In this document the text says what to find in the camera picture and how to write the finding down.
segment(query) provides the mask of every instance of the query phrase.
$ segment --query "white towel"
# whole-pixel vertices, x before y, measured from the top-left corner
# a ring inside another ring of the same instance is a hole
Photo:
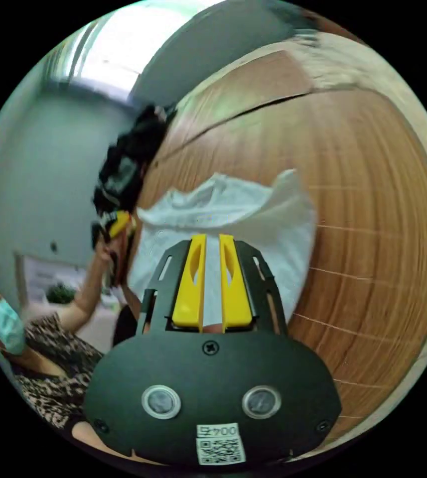
[[[222,322],[218,234],[230,234],[258,249],[280,290],[286,321],[306,280],[316,231],[316,214],[293,170],[272,187],[214,174],[190,193],[168,191],[151,209],[138,209],[143,222],[128,285],[143,297],[150,276],[169,247],[194,234],[207,234],[205,326]]]

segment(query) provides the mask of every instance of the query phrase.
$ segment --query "surgical mask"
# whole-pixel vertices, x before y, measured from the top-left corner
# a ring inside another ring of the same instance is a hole
[[[25,347],[24,324],[4,299],[0,300],[0,341],[13,355],[20,355]]]

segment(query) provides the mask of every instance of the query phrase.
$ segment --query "window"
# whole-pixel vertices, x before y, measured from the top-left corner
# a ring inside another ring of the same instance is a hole
[[[157,50],[193,16],[222,1],[144,0],[121,8],[67,39],[54,53],[49,76],[125,100]]]

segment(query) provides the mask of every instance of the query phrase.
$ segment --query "woman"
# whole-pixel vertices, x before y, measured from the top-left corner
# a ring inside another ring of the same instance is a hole
[[[102,277],[110,253],[119,252],[125,238],[107,247],[99,240],[82,288],[67,307],[25,325],[0,293],[0,351],[9,360],[24,397],[37,413],[66,438],[117,455],[107,448],[85,421],[85,391],[102,354],[76,336],[88,323],[100,300]],[[138,317],[139,299],[129,291],[131,313]],[[132,455],[131,460],[148,462]]]

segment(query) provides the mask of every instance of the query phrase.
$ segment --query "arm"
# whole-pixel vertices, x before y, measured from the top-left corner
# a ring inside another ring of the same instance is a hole
[[[126,457],[121,455],[120,453],[111,450],[109,447],[106,447],[102,440],[97,436],[95,430],[91,427],[91,425],[87,422],[79,422],[74,425],[72,428],[72,437],[79,442],[85,443],[92,448],[96,448],[104,453],[109,453],[110,455],[114,455],[116,457],[124,458],[125,460],[132,460],[134,462],[142,462],[142,463],[150,463],[152,465],[161,465],[161,463],[152,462],[150,460],[146,460],[145,458],[138,457],[135,452],[132,450],[132,455],[130,457]]]
[[[91,319],[100,300],[102,277],[109,267],[109,261],[109,249],[100,239],[81,289],[74,300],[58,312],[59,322],[64,330],[75,334]]]

